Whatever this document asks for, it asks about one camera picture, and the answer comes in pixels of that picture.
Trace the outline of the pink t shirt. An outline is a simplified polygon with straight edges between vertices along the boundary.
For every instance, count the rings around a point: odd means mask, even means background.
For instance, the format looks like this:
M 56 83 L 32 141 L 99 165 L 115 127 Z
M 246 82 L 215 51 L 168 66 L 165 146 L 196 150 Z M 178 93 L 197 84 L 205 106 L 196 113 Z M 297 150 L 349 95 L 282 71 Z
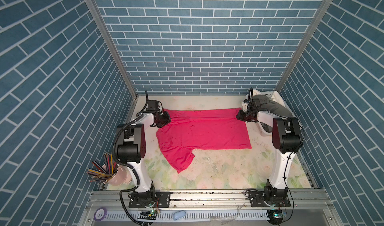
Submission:
M 178 173 L 193 162 L 193 150 L 252 148 L 246 123 L 237 119 L 239 108 L 165 112 L 171 122 L 156 136 L 162 154 Z

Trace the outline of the white plastic laundry basket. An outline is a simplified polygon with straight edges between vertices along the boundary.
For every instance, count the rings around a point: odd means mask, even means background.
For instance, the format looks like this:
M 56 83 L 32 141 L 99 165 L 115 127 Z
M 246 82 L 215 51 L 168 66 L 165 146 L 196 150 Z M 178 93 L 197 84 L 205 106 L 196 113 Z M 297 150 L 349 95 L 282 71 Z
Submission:
M 250 88 L 246 99 L 248 101 L 244 101 L 243 106 L 246 110 L 246 117 L 248 121 L 258 125 L 259 131 L 264 137 L 272 135 L 273 118 L 294 117 L 292 111 L 285 107 L 285 103 L 281 104 L 256 89 Z

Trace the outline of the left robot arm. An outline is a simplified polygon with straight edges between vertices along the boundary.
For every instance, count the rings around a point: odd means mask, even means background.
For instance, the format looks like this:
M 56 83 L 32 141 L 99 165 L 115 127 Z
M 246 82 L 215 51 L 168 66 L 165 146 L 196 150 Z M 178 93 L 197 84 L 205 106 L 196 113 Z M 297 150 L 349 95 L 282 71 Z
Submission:
M 171 122 L 170 115 L 163 110 L 157 100 L 146 100 L 137 118 L 125 125 L 117 126 L 113 141 L 113 160 L 128 170 L 135 184 L 131 193 L 131 201 L 136 204 L 150 204 L 156 200 L 156 191 L 145 164 L 146 155 L 145 130 L 150 127 L 162 128 Z

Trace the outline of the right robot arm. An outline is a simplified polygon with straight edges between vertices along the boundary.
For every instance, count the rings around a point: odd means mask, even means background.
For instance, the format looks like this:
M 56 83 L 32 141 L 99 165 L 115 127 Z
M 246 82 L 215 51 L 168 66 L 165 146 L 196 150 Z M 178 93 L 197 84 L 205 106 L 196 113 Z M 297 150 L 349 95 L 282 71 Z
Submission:
M 267 179 L 263 190 L 248 189 L 245 197 L 251 207 L 291 206 L 290 189 L 287 184 L 289 170 L 294 157 L 304 142 L 299 120 L 295 117 L 280 116 L 269 110 L 240 110 L 237 119 L 243 122 L 262 123 L 272 128 L 272 143 L 277 150 L 271 177 Z

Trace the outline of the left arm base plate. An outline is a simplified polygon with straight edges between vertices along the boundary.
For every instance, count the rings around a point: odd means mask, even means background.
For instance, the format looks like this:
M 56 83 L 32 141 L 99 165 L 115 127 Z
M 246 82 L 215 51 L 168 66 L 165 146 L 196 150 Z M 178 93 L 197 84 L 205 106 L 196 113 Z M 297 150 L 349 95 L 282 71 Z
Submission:
M 169 208 L 171 192 L 133 192 L 130 195 L 129 208 Z

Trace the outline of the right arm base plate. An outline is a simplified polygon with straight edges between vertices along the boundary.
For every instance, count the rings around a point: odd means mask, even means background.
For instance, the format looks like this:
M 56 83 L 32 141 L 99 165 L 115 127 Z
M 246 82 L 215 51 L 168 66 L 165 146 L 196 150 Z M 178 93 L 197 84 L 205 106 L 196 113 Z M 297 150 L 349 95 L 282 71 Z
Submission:
M 290 198 L 288 196 L 266 198 L 264 191 L 257 190 L 245 191 L 244 195 L 249 199 L 252 208 L 288 208 L 291 206 Z

